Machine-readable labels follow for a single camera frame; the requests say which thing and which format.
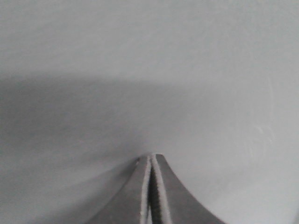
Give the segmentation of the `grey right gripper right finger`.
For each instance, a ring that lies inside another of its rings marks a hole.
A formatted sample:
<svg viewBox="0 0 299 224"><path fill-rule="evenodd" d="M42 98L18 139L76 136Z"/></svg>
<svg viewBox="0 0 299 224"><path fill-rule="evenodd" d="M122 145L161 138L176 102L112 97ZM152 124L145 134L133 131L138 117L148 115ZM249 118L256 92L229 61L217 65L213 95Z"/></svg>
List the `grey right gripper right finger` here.
<svg viewBox="0 0 299 224"><path fill-rule="evenodd" d="M223 224L182 184L165 157L151 157L151 220L154 224Z"/></svg>

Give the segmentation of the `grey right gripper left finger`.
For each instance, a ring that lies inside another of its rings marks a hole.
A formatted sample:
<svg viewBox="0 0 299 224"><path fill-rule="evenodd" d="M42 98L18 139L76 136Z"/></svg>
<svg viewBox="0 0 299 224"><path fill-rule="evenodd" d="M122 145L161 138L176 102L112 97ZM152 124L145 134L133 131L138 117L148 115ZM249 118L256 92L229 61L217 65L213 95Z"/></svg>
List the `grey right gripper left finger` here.
<svg viewBox="0 0 299 224"><path fill-rule="evenodd" d="M139 158L127 182L88 223L146 224L149 213L150 172L150 157Z"/></svg>

